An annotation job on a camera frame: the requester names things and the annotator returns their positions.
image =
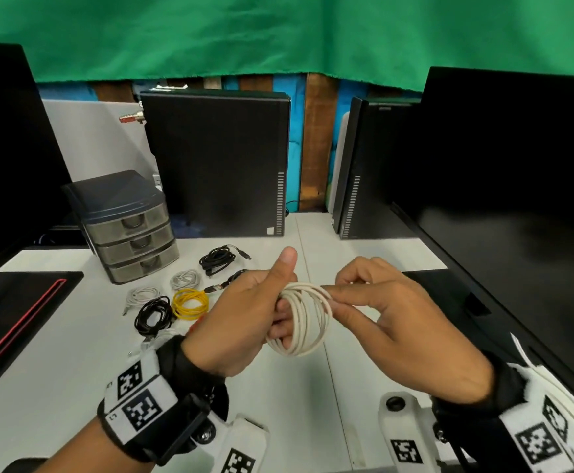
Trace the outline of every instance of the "wooden wall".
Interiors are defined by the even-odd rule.
[[[167,79],[170,86],[188,85],[190,88],[221,89],[221,77]],[[272,75],[238,76],[239,89],[244,91],[271,91]],[[92,82],[100,101],[134,102],[131,81]],[[329,157],[335,126],[339,80],[319,73],[307,74],[305,93],[305,122],[301,155],[300,211],[324,211]],[[391,98],[401,90],[370,85],[368,95]]]

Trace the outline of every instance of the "green backdrop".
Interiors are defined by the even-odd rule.
[[[43,81],[322,72],[421,90],[431,65],[574,74],[574,0],[0,0]]]

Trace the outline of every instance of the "yellow cable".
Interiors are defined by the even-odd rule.
[[[198,300],[201,305],[187,308],[184,304],[191,299]],[[208,295],[204,291],[195,289],[182,289],[172,297],[172,311],[177,318],[182,320],[197,320],[208,312]]]

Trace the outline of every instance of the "hand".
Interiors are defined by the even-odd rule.
[[[289,303],[277,300],[287,283],[298,281],[297,260],[296,250],[285,247],[271,270],[250,270],[232,282],[182,342],[186,357],[205,372],[235,376],[251,364],[268,334],[272,339],[287,335]],[[285,347],[290,342],[283,340]]]
[[[487,398],[493,366],[445,317],[429,294],[383,259],[358,257],[335,286],[324,286],[333,316],[392,380],[458,404]],[[353,307],[381,313],[374,323]]]

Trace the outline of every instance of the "desktop computer tower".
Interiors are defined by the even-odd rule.
[[[394,160],[411,156],[405,136],[417,99],[353,98],[342,152],[337,152],[331,223],[341,239],[410,238],[416,235],[392,212]]]
[[[141,93],[176,238],[283,236],[291,100],[284,93]]]

